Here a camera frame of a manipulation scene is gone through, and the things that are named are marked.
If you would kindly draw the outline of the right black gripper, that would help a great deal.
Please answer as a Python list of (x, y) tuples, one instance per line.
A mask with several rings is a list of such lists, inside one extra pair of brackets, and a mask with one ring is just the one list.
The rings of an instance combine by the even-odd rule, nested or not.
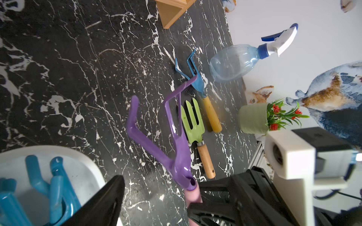
[(195, 226), (297, 226), (297, 220), (260, 167), (199, 184), (187, 207)]

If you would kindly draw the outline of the blue rake yellow handle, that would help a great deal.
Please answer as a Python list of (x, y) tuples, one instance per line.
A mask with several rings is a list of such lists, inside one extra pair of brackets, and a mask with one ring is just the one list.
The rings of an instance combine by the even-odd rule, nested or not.
[(189, 67), (189, 70), (190, 70), (192, 76), (188, 76), (181, 71), (181, 69), (178, 65), (177, 58), (175, 59), (175, 70), (177, 73), (181, 74), (187, 80), (190, 80), (192, 77), (196, 77), (196, 80), (192, 83), (192, 86), (201, 96), (201, 99), (204, 104), (204, 108), (206, 110), (206, 114), (207, 114), (207, 117), (208, 117), (208, 120), (210, 122), (213, 132), (220, 133), (222, 131), (222, 125), (221, 125), (218, 115), (211, 103), (210, 98), (207, 96), (207, 94), (205, 92), (205, 84), (204, 84), (204, 81), (202, 80), (201, 74), (198, 71), (198, 69), (193, 61), (193, 56), (194, 56), (195, 52), (196, 52), (196, 49), (194, 49), (192, 51), (192, 53), (189, 55), (189, 57), (187, 58), (187, 65)]

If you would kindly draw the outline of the blue fork yellow handle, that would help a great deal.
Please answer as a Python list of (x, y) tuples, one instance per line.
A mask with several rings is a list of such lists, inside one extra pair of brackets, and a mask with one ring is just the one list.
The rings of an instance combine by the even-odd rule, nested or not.
[(35, 155), (27, 156), (25, 163), (31, 186), (49, 200), (50, 212), (47, 225), (62, 225), (82, 207), (64, 169), (63, 158), (57, 156), (51, 160), (50, 183), (42, 178), (38, 158)]

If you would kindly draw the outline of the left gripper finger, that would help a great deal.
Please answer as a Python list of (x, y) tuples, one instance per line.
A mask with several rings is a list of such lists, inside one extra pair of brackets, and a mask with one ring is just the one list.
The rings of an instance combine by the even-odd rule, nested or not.
[(122, 226), (120, 212), (125, 192), (125, 179), (114, 176), (86, 204), (62, 224), (63, 226)]

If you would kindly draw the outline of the purple rake pink handle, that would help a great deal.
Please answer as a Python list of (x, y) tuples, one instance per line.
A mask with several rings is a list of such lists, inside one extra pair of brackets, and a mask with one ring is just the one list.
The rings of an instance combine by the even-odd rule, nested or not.
[[(156, 146), (145, 134), (136, 126), (139, 99), (136, 95), (131, 98), (131, 107), (128, 114), (126, 131), (128, 136), (148, 153), (150, 153), (159, 163), (168, 171), (173, 180), (184, 190), (186, 207), (194, 207), (197, 203), (202, 203), (202, 197), (198, 182), (193, 178), (191, 173), (191, 155), (188, 141), (183, 129), (182, 110), (181, 110), (181, 93), (184, 89), (196, 81), (196, 77), (191, 78), (174, 90), (163, 101), (166, 110), (173, 146), (175, 149), (175, 158), (170, 159), (167, 155)], [(177, 130), (173, 122), (169, 101), (177, 99), (179, 127)]]

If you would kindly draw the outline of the teal rake yellow handle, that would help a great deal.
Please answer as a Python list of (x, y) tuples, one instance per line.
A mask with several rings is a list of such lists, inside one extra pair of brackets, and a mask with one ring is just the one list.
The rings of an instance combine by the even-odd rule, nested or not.
[(15, 179), (1, 178), (1, 226), (32, 226), (22, 204), (15, 196)]

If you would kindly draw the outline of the green fork wooden handle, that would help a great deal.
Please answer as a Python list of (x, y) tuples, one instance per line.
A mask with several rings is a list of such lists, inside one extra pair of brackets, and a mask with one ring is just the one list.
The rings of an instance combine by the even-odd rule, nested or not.
[(207, 145), (202, 137), (205, 133), (205, 127), (203, 124), (199, 104), (195, 98), (192, 99), (192, 103), (187, 100), (185, 103), (186, 110), (183, 106), (181, 106), (181, 118), (188, 142), (190, 144), (197, 144), (198, 153), (201, 158), (206, 176), (208, 179), (214, 179), (216, 177), (216, 172)]

